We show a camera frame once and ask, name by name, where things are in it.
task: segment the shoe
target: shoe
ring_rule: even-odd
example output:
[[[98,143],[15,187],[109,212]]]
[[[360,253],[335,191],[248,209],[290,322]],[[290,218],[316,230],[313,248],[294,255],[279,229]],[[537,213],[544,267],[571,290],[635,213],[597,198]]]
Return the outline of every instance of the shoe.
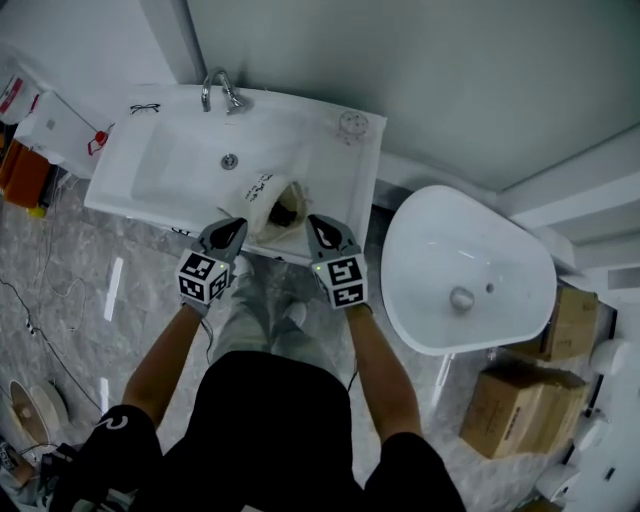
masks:
[[[251,262],[244,256],[237,256],[234,263],[236,264],[236,268],[233,271],[233,275],[236,277],[243,276],[245,274],[253,275],[253,265]]]
[[[296,301],[285,309],[282,318],[291,318],[294,324],[302,328],[302,324],[307,318],[307,306],[303,302]]]

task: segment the black shirt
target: black shirt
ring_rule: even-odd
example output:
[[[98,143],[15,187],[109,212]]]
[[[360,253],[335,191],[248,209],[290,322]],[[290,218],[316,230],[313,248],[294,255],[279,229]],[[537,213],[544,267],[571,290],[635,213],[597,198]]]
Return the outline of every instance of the black shirt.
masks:
[[[383,444],[364,490],[351,466],[349,395],[335,377],[271,354],[231,352],[207,371],[187,432],[164,457],[145,413],[111,409],[50,510],[104,502],[110,489],[135,495],[132,511],[464,510],[442,460],[414,434]]]

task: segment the cardboard box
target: cardboard box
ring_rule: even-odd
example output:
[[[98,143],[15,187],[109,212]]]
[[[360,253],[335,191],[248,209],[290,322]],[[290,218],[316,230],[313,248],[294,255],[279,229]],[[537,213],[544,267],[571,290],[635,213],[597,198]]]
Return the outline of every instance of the cardboard box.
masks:
[[[562,509],[558,505],[554,505],[544,498],[538,501],[527,503],[524,507],[518,508],[513,512],[560,512]]]
[[[598,296],[575,288],[558,288],[556,307],[547,327],[531,341],[507,345],[509,350],[543,361],[589,354],[595,338]]]
[[[482,372],[460,437],[485,457],[552,453],[571,438],[588,387],[562,370],[516,366]]]

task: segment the red label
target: red label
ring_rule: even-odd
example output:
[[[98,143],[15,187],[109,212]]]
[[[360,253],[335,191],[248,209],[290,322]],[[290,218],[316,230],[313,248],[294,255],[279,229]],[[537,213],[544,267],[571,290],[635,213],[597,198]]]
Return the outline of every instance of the red label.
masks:
[[[20,92],[22,84],[22,78],[16,78],[16,81],[13,83],[13,87],[11,88],[11,91],[9,91],[7,98],[2,102],[2,105],[0,105],[0,114],[4,114],[11,106],[13,100],[16,99],[18,92]]]

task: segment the sleeve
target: sleeve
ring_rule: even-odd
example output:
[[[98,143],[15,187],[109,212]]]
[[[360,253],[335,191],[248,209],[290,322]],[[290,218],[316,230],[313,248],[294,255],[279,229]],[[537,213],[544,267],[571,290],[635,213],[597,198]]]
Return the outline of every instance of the sleeve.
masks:
[[[440,456],[420,436],[395,434],[382,445],[380,463],[365,485],[369,510],[464,512]]]
[[[133,495],[161,459],[151,418],[131,405],[113,407],[61,475],[49,510],[66,512],[79,501],[98,505],[112,491]]]

